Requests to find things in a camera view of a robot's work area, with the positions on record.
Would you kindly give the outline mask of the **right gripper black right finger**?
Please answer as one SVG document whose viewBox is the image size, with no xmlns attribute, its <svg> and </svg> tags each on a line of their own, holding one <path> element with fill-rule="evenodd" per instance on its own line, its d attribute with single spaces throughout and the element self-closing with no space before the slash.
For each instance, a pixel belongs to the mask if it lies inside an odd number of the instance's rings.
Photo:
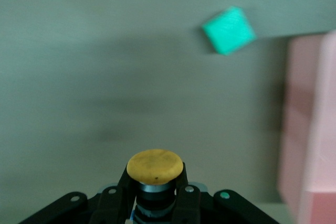
<svg viewBox="0 0 336 224">
<path fill-rule="evenodd" d="M 175 179 L 177 195 L 170 223 L 255 223 L 271 224 L 275 219 L 237 192 L 201 192 L 187 179 L 186 166 Z"/>
</svg>

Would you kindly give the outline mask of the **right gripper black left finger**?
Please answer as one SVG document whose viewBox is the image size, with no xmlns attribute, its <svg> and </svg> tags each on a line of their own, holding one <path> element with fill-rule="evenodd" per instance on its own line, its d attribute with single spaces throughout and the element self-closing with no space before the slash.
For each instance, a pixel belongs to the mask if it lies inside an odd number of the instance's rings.
<svg viewBox="0 0 336 224">
<path fill-rule="evenodd" d="M 67 193 L 21 223 L 125 223 L 135 195 L 135 181 L 124 170 L 117 184 L 92 198 L 79 191 Z"/>
</svg>

